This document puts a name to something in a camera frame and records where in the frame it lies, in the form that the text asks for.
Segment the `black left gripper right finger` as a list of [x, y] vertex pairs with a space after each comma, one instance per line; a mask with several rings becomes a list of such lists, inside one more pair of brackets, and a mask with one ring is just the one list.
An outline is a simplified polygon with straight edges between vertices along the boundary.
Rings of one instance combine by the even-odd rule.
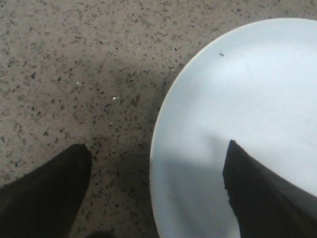
[[242, 238], [317, 236], [317, 198], [262, 165], [234, 140], [222, 176]]

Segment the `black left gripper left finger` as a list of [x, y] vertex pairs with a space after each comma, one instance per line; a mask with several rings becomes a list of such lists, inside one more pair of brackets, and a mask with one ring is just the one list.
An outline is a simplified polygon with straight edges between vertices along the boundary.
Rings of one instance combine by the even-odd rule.
[[0, 189], [2, 238], [66, 238], [89, 186], [92, 154], [73, 144]]

